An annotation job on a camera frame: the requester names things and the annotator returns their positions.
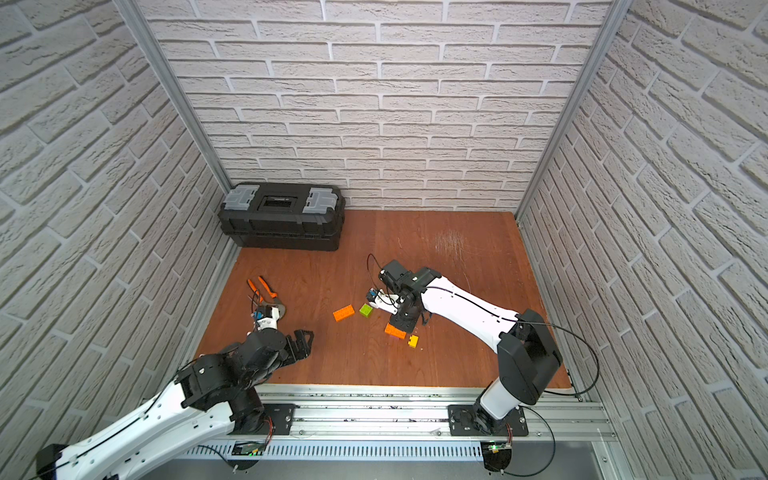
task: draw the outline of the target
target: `wooden floor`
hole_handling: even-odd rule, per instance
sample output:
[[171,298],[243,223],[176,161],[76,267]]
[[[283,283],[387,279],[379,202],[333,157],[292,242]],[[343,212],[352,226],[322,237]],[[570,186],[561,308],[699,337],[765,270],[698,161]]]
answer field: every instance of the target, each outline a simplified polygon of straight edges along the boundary
[[[498,376],[496,355],[440,316],[416,327],[415,349],[384,333],[389,314],[382,310],[337,323],[334,310],[352,304],[357,311],[366,302],[368,253],[382,265],[429,266],[495,305],[545,314],[511,214],[349,210],[336,252],[242,249],[197,353],[245,339],[253,328],[246,279],[262,275],[286,305],[280,331],[315,333],[312,355],[277,370],[272,383],[485,387]],[[570,386],[561,368],[550,387]]]

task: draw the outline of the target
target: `ventilation slot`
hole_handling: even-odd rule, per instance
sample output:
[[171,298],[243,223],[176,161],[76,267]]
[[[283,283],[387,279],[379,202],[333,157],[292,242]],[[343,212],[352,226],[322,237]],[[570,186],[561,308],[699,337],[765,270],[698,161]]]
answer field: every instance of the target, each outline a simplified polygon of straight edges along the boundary
[[[234,440],[205,443],[226,458],[244,458],[232,455]],[[407,442],[354,442],[338,440],[273,440],[261,452],[254,455],[259,460],[378,460],[378,461],[440,461],[440,462],[482,462],[479,442],[466,440],[407,441]],[[178,458],[218,458],[206,448],[196,446]]]

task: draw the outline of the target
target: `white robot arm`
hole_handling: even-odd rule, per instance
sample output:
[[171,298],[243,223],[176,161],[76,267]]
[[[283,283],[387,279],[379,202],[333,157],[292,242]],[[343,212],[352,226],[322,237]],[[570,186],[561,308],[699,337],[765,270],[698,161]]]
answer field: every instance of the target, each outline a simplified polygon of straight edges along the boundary
[[562,355],[533,310],[523,314],[502,309],[465,292],[435,270],[413,273],[399,262],[379,272],[387,293],[371,289],[371,306],[392,315],[389,322],[411,333],[424,312],[436,313],[478,337],[498,355],[499,377],[474,405],[475,425],[494,432],[520,403],[534,405],[562,364]]
[[74,445],[51,444],[38,452],[42,480],[128,480],[208,439],[237,430],[267,434],[255,386],[283,366],[305,359],[314,334],[296,338],[258,326],[242,344],[190,362],[149,402]]

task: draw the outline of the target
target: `black toolbox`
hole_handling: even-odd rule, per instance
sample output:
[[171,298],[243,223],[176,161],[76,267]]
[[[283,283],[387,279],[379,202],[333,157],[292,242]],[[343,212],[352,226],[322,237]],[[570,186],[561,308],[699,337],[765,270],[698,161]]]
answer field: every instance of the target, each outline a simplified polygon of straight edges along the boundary
[[219,220],[241,247],[333,251],[345,203],[330,185],[240,184],[224,198]]

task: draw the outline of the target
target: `brick wall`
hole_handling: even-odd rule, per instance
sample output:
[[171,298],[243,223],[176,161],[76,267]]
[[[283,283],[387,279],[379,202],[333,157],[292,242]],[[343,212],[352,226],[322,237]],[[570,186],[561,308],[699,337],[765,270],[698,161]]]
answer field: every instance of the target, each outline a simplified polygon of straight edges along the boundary
[[153,395],[227,241],[111,2],[0,7],[0,468]]
[[635,0],[521,222],[638,478],[768,472],[766,12]]
[[514,210],[608,2],[144,0],[234,182]]

